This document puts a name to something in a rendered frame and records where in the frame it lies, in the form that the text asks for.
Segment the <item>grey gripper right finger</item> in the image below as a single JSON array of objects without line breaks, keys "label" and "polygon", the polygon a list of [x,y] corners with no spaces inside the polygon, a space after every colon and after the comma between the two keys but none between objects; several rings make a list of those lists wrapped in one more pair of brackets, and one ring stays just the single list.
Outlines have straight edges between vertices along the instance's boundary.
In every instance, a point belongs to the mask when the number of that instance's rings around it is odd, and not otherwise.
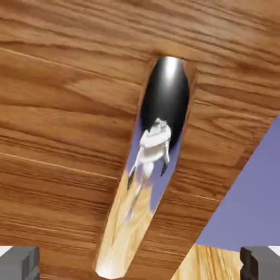
[{"label": "grey gripper right finger", "polygon": [[270,247],[241,247],[240,260],[240,280],[280,280],[280,255]]}]

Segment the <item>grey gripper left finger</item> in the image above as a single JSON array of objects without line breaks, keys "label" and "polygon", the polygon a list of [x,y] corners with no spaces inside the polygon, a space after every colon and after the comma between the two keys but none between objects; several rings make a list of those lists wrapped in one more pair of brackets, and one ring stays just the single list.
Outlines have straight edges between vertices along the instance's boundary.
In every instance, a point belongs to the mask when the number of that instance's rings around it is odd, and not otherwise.
[{"label": "grey gripper left finger", "polygon": [[37,246],[0,246],[0,280],[40,280]]}]

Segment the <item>brown wooden cabinet door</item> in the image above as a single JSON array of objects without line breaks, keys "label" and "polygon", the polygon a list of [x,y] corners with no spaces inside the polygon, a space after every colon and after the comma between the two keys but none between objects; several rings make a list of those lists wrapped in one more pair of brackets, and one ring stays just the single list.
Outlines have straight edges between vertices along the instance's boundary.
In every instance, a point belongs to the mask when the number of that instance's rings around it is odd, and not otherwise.
[{"label": "brown wooden cabinet door", "polygon": [[189,62],[194,101],[154,215],[149,190],[111,254],[124,280],[170,280],[280,113],[280,0],[0,0],[0,243],[42,280],[95,261],[151,64]]}]

